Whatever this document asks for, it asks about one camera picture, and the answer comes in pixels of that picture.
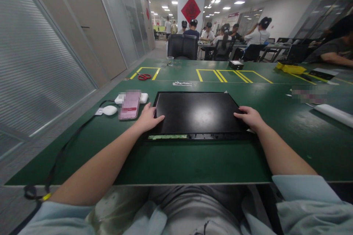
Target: hand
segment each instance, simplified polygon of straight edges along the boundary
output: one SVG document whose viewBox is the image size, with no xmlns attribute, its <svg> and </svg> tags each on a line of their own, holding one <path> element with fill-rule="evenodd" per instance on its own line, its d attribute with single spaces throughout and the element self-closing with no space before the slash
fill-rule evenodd
<svg viewBox="0 0 353 235">
<path fill-rule="evenodd" d="M 243 111 L 245 114 L 234 113 L 234 116 L 238 119 L 242 119 L 254 132 L 267 126 L 255 109 L 248 106 L 241 106 L 239 110 Z"/>
<path fill-rule="evenodd" d="M 157 124 L 160 123 L 165 118 L 165 116 L 162 115 L 154 118 L 155 109 L 155 107 L 151 107 L 151 103 L 145 105 L 139 119 L 135 122 L 133 127 L 139 132 L 144 133 L 157 126 Z"/>
</svg>

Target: black box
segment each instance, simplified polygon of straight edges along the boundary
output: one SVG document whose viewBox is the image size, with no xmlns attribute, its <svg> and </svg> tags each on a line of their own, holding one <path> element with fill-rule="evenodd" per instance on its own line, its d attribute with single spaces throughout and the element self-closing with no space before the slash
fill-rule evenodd
<svg viewBox="0 0 353 235">
<path fill-rule="evenodd" d="M 244 67 L 240 61 L 229 61 L 228 65 L 234 70 L 241 70 Z"/>
</svg>

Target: person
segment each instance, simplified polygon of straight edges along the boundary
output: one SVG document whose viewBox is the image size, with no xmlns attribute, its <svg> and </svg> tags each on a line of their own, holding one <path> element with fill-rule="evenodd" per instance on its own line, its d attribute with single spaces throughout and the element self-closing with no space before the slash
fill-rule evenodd
<svg viewBox="0 0 353 235">
<path fill-rule="evenodd" d="M 353 67 L 353 26 L 346 29 L 346 35 L 331 40 L 314 50 L 304 63 L 326 62 Z"/>
<path fill-rule="evenodd" d="M 232 28 L 232 34 L 230 35 L 232 37 L 232 40 L 238 40 L 238 41 L 243 41 L 243 37 L 238 33 L 239 29 L 239 24 L 234 24 Z"/>
<path fill-rule="evenodd" d="M 217 42 L 218 42 L 219 40 L 221 40 L 221 41 L 222 41 L 221 47 L 222 47 L 222 49 L 225 50 L 226 47 L 227 47 L 227 40 L 232 40 L 232 37 L 228 35 L 228 34 L 229 34 L 229 29 L 230 29 L 230 27 L 231 27 L 231 26 L 230 26 L 228 23 L 224 24 L 224 25 L 221 27 L 221 34 L 220 34 L 219 36 L 217 36 L 217 37 L 211 42 L 211 45 L 216 46 L 216 45 L 217 45 Z"/>
<path fill-rule="evenodd" d="M 347 29 L 352 27 L 353 27 L 353 14 L 350 14 L 340 19 L 329 30 L 326 30 L 324 32 L 323 37 L 325 37 L 325 39 L 321 42 L 321 45 L 347 35 Z"/>
<path fill-rule="evenodd" d="M 264 44 L 270 37 L 270 33 L 266 31 L 270 25 L 272 18 L 264 17 L 259 23 L 255 24 L 253 28 L 244 36 L 247 41 L 247 47 L 251 44 L 260 45 Z"/>
<path fill-rule="evenodd" d="M 172 25 L 172 34 L 176 34 L 178 32 L 178 27 L 175 23 L 175 20 L 173 20 L 173 25 Z"/>
<path fill-rule="evenodd" d="M 257 134 L 273 174 L 272 180 L 285 199 L 277 204 L 285 234 L 351 234 L 353 206 L 341 201 L 255 109 L 241 106 L 239 110 L 243 114 L 234 113 L 234 117 L 243 120 Z M 85 217 L 114 183 L 137 139 L 165 118 L 154 118 L 154 112 L 155 108 L 148 103 L 130 128 L 79 168 L 42 204 L 20 235 L 94 235 L 95 230 Z M 151 200 L 139 209 L 124 234 L 275 235 L 259 220 L 251 194 L 243 198 L 239 207 L 243 212 L 242 220 L 238 220 L 231 209 L 231 194 L 236 193 L 226 193 L 227 188 L 151 187 Z"/>
<path fill-rule="evenodd" d="M 169 35 L 172 33 L 172 24 L 169 21 L 169 16 L 167 16 L 167 21 L 164 24 L 165 27 L 165 37 L 166 37 L 166 41 L 168 41 Z"/>
<path fill-rule="evenodd" d="M 200 33 L 196 31 L 196 27 L 197 27 L 197 20 L 196 19 L 192 19 L 190 21 L 190 29 L 186 30 L 184 32 L 184 35 L 192 35 L 192 36 L 196 36 L 197 40 L 199 40 L 200 38 Z"/>
<path fill-rule="evenodd" d="M 188 22 L 187 21 L 182 21 L 181 22 L 181 30 L 178 31 L 177 34 L 184 34 L 186 30 L 188 30 Z"/>
<path fill-rule="evenodd" d="M 207 22 L 205 30 L 202 32 L 200 40 L 203 41 L 213 41 L 214 40 L 214 34 L 211 31 L 212 28 L 212 23 Z"/>
</svg>

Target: forearm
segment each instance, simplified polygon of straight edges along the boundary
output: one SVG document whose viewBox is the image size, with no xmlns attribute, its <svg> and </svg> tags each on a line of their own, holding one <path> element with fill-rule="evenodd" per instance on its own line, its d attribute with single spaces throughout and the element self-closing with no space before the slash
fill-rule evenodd
<svg viewBox="0 0 353 235">
<path fill-rule="evenodd" d="M 315 170 L 268 125 L 264 124 L 256 133 L 272 174 L 317 175 Z"/>
<path fill-rule="evenodd" d="M 109 190 L 141 131 L 133 126 L 93 156 L 77 170 L 49 201 L 79 205 L 95 205 Z"/>
</svg>

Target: green workbench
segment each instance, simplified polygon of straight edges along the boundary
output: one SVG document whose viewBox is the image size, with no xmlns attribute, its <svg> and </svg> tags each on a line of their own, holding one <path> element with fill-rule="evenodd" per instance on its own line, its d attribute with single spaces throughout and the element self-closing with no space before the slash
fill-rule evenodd
<svg viewBox="0 0 353 235">
<path fill-rule="evenodd" d="M 245 63 L 233 71 L 228 62 L 174 61 L 169 67 L 162 59 L 147 59 L 129 78 L 123 80 L 102 100 L 119 93 L 140 89 L 154 102 L 158 91 L 227 91 L 239 105 L 257 109 L 263 119 L 327 181 L 353 180 L 353 130 L 286 94 L 293 85 L 303 89 L 318 87 L 327 91 L 327 103 L 353 114 L 353 77 L 350 72 L 332 79 L 329 85 L 312 82 L 275 69 L 276 64 Z M 303 65 L 307 69 L 328 65 Z M 149 73 L 139 81 L 135 75 Z M 192 86 L 174 86 L 188 81 Z M 98 109 L 97 103 L 62 133 L 52 144 L 19 171 L 6 185 L 45 183 L 61 147 Z M 118 115 L 97 116 L 70 144 L 59 164 L 54 185 L 62 184 L 87 160 L 129 128 L 134 121 L 120 121 Z M 270 182 L 271 172 L 257 139 L 234 141 L 145 142 L 139 140 L 129 154 L 115 184 L 201 184 Z"/>
</svg>

